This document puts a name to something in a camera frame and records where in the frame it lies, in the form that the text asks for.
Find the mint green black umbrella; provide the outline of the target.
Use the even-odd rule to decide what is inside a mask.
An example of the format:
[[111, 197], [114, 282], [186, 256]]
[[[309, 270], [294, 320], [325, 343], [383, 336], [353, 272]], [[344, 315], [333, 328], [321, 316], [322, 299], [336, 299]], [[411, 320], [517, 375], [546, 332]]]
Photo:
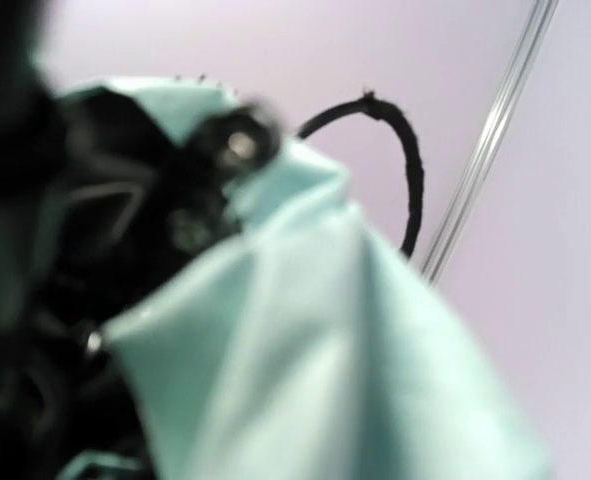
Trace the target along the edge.
[[550, 479], [483, 352], [268, 108], [37, 90], [0, 132], [0, 479]]

